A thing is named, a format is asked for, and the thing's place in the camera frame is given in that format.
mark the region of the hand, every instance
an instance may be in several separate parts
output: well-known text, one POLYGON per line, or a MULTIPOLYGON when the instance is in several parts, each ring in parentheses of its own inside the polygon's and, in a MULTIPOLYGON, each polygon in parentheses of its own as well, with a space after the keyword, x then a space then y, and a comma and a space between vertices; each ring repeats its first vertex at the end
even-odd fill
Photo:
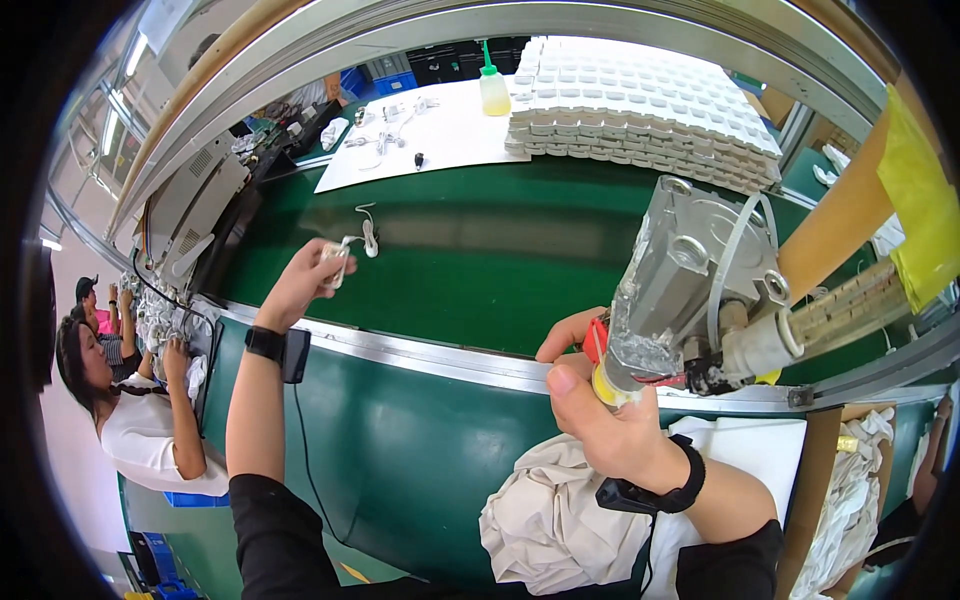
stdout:
POLYGON ((133 303, 133 292, 130 290, 124 290, 120 292, 120 308, 124 310, 130 310, 130 305, 133 303))
POLYGON ((170 338, 163 349, 163 372, 167 381, 183 381, 186 377, 186 343, 180 338, 170 338))
POLYGON ((940 398, 940 403, 937 404, 937 417, 949 419, 951 413, 953 413, 953 400, 950 396, 940 398))
MULTIPOLYGON (((310 240, 290 259, 280 279, 270 290, 267 299, 256 314, 253 324, 285 334, 306 312, 310 302, 317 298, 332 298, 333 290, 324 287, 324 280, 337 273, 343 258, 321 262, 321 252, 329 242, 310 240)), ((357 270, 356 258, 347 261, 347 275, 357 270)))
POLYGON ((555 324, 537 352, 540 362, 557 361, 546 377, 557 426, 583 443, 587 462, 599 472, 667 493, 684 485, 689 462, 660 431, 656 389, 644 388, 640 402, 611 413, 584 375, 586 356, 567 354, 563 356, 569 358, 561 360, 560 353, 582 341, 590 319, 603 311, 593 308, 555 324))
POLYGON ((590 320, 603 315, 606 310, 603 306, 596 306, 570 315, 553 325, 550 332, 546 334, 546 339, 540 344, 540 349, 537 350, 537 362, 569 365, 581 377, 590 381, 593 378, 593 363, 587 355, 582 352, 572 354, 564 354, 564 352, 574 343, 583 342, 590 320))

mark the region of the metal vent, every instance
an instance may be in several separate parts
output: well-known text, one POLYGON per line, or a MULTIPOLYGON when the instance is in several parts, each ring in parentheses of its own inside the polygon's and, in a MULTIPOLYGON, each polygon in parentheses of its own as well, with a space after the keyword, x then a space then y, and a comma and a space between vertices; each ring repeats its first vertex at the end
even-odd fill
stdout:
POLYGON ((200 150, 193 164, 190 165, 190 173, 193 173, 194 177, 199 177, 204 173, 206 165, 210 164, 211 160, 213 160, 213 155, 207 148, 200 150))
POLYGON ((193 250, 193 247, 197 245, 197 242, 200 241, 200 234, 190 229, 186 232, 186 235, 183 237, 183 242, 180 244, 180 256, 193 250))

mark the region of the red clip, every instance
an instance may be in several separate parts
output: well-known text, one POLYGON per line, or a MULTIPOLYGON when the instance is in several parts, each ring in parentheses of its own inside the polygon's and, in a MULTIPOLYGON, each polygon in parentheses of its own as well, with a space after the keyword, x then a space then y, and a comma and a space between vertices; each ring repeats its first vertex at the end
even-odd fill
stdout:
POLYGON ((584 336, 584 354, 594 365, 600 364, 600 357, 607 351, 607 327, 599 318, 590 320, 587 335, 584 336))

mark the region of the blue plastic bin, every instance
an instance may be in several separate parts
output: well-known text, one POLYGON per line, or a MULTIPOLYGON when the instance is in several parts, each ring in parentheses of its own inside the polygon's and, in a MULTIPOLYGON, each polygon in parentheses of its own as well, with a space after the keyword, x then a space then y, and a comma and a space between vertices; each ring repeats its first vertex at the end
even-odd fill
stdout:
POLYGON ((180 580, 163 582, 156 587, 156 593, 163 600, 193 600, 200 597, 195 589, 188 588, 180 580))
POLYGON ((367 85, 367 78, 363 76, 363 71, 357 67, 354 66, 340 72, 340 87, 352 92, 354 96, 359 96, 365 85, 367 85))
POLYGON ((379 92, 381 96, 386 96, 403 91, 404 89, 417 87, 417 80, 414 79, 413 71, 406 71, 404 73, 397 73, 396 75, 379 77, 373 80, 373 84, 376 85, 376 91, 379 92))
POLYGON ((159 575, 160 581, 177 581, 180 578, 177 575, 177 564, 174 562, 173 550, 167 545, 166 540, 161 534, 146 531, 142 533, 143 539, 150 544, 150 551, 156 563, 156 574, 159 575))
POLYGON ((167 497, 167 502, 170 503, 170 506, 179 509, 214 508, 218 506, 230 505, 229 493, 225 493, 220 497, 203 495, 202 493, 180 492, 164 492, 163 495, 167 497))

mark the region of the green nozzle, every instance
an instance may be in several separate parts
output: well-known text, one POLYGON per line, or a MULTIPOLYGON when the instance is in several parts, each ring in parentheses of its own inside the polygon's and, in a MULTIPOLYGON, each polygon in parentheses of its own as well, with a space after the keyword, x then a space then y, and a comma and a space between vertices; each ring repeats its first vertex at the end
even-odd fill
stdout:
POLYGON ((483 60, 486 64, 480 67, 480 75, 487 77, 496 75, 496 67, 490 62, 490 52, 487 50, 486 40, 483 40, 483 60))

